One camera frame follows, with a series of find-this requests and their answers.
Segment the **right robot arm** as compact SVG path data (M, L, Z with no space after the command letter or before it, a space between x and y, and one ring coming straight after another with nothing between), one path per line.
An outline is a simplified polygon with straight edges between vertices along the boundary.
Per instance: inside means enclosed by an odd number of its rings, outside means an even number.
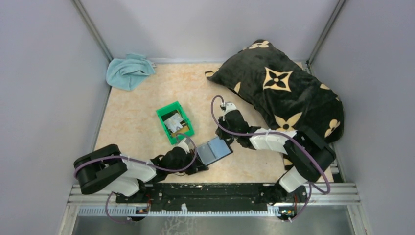
M277 131L250 126L238 109L225 111L215 118L217 135L234 139L242 147L252 150L270 150L287 156L292 168L278 180L277 186L286 193L294 192L306 183L323 178L325 193L331 191L325 171L335 160L336 154L328 144L308 127L294 131Z

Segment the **green plastic bin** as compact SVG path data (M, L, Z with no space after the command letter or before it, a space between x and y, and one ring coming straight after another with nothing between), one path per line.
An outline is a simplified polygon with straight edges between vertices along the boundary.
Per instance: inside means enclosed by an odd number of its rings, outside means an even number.
M183 139L180 134L194 135L192 124L179 101L157 109L156 114L171 144Z

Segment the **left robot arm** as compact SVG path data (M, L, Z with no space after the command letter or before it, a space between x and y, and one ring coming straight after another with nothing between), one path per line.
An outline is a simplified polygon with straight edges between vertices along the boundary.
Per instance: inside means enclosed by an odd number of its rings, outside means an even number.
M197 151L185 143L147 161L122 155L118 145L109 144L78 158L73 166L84 195L110 190L132 196L144 189L144 183L158 183L169 174L192 175L208 170Z

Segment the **white gold VIP card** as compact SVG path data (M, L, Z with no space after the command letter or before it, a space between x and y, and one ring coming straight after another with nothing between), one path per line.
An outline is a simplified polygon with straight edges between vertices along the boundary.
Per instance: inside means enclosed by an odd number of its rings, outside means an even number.
M179 113L174 113L172 116L168 117L166 120L164 120L165 126L172 132L177 131L177 127L181 128L183 118Z

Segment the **black card holder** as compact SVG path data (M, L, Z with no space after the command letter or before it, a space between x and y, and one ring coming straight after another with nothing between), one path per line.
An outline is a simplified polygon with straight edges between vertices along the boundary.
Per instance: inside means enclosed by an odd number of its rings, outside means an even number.
M216 137L197 147L197 153L201 162L208 166L233 153L231 146Z

